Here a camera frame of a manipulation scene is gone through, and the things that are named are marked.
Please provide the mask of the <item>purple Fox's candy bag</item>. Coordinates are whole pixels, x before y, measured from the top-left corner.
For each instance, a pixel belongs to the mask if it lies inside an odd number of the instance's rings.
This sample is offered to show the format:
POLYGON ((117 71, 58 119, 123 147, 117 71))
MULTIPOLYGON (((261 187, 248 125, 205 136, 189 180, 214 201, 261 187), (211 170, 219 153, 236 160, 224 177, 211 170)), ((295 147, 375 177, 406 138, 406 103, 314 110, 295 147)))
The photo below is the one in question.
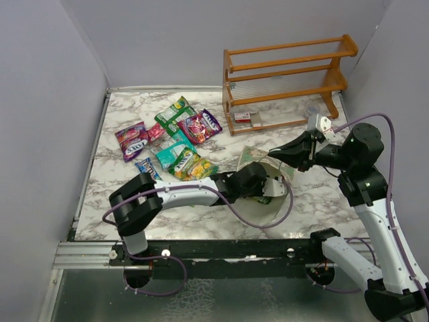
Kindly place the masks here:
POLYGON ((123 153, 124 162, 129 162, 139 156, 149 142, 149 136, 143 121, 117 131, 115 137, 123 153))

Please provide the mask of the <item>blue M&M's packet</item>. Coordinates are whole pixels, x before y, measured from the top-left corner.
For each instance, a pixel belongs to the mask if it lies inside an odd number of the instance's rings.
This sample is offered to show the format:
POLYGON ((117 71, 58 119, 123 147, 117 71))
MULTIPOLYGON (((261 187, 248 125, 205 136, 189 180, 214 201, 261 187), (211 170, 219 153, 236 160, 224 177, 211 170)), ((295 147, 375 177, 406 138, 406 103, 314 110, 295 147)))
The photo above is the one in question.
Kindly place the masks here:
POLYGON ((158 174, 157 170, 155 169, 150 158, 146 158, 140 162, 136 162, 135 166, 140 171, 140 173, 148 173, 151 176, 151 178, 154 180, 162 179, 158 174))

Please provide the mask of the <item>green candy packet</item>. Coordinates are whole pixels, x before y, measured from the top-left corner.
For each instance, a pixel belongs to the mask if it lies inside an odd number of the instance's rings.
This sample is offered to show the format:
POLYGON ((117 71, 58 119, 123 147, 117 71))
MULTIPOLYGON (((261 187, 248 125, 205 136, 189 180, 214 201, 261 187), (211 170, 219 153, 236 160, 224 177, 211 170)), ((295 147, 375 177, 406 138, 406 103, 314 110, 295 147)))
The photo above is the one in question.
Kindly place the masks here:
POLYGON ((188 119, 197 112, 189 104, 189 102, 181 96, 175 103, 171 104, 161 113, 158 113, 154 119, 155 121, 166 130, 169 136, 174 136, 180 129, 178 122, 188 119))

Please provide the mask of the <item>teal tissue snack pack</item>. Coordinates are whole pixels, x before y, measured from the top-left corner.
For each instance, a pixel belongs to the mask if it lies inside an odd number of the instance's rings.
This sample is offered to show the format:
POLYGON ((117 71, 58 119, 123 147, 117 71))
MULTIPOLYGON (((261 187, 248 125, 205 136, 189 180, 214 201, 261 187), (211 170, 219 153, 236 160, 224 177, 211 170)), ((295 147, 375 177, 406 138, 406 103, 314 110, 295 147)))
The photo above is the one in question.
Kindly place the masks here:
POLYGON ((196 152, 194 145, 181 130, 178 130, 172 137, 156 140, 150 150, 155 154, 162 169, 167 170, 176 161, 184 148, 190 148, 193 152, 196 152))

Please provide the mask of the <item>red small snack packet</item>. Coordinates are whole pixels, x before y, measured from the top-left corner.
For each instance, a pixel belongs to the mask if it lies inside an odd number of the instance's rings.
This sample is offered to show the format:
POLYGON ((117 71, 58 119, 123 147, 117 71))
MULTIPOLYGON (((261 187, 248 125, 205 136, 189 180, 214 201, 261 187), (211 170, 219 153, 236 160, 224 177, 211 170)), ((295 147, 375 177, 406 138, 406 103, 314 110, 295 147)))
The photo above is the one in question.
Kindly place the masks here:
POLYGON ((148 140, 150 143, 156 141, 165 134, 166 130, 159 124, 156 123, 154 126, 147 130, 148 140))

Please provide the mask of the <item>yellow green snack packet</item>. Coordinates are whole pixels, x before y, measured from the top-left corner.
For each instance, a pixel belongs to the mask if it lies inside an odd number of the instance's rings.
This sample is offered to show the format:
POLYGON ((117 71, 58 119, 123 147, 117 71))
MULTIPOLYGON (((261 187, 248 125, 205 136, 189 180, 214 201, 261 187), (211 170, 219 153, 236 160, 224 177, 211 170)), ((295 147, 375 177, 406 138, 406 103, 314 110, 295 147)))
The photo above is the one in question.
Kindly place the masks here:
POLYGON ((190 148, 184 148, 168 172, 181 181, 201 180, 218 171, 219 167, 190 148))

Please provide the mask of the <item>green paper gift bag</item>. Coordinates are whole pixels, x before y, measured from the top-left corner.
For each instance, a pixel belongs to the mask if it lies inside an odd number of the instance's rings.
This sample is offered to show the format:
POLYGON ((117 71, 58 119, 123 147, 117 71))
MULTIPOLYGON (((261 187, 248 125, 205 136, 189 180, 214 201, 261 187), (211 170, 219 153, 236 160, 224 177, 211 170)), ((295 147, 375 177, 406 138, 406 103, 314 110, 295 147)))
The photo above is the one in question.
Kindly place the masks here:
POLYGON ((292 181, 295 170, 269 157, 266 151, 253 146, 245 146, 237 163, 237 170, 255 163, 265 170, 266 181, 260 197, 241 197, 234 209, 251 225, 264 229, 281 224, 292 212, 295 197, 292 181))

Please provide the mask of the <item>purple chocolate bar wrapper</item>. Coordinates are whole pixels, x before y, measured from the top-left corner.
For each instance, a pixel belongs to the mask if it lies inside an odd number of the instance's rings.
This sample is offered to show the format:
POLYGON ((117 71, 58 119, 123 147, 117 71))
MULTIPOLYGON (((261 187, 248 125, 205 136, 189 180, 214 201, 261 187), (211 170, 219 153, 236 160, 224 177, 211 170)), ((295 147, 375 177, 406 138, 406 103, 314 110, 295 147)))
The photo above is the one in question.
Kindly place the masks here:
POLYGON ((204 143, 223 130, 217 119, 206 109, 179 121, 178 127, 194 145, 204 143))

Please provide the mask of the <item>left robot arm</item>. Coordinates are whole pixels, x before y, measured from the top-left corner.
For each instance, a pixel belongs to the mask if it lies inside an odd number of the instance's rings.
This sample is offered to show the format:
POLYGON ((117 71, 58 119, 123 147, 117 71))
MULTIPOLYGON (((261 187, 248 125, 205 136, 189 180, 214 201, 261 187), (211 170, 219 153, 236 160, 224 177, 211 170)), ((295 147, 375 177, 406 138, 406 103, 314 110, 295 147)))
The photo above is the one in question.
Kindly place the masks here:
POLYGON ((202 205, 232 205, 237 199, 260 197, 267 182, 265 168, 252 162, 238 171, 222 172, 201 180, 165 182, 141 173, 109 196, 115 225, 125 244, 125 257, 135 265, 146 261, 146 227, 161 211, 202 205))

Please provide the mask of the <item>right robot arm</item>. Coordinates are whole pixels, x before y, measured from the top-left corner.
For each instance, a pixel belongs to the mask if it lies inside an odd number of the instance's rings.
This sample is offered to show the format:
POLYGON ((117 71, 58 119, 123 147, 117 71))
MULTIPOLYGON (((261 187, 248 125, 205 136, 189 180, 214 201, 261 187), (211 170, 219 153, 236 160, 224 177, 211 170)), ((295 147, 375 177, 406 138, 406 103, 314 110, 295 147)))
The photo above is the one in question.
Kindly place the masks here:
POLYGON ((301 172, 312 166, 340 170, 341 192, 363 223, 378 263, 372 264, 331 229, 314 232, 308 245, 315 262, 338 265, 363 291, 368 309, 378 321, 400 319, 428 303, 428 278, 408 247, 394 213, 385 177, 375 167, 384 150, 379 130, 358 123, 341 145, 330 144, 319 125, 268 155, 301 172))

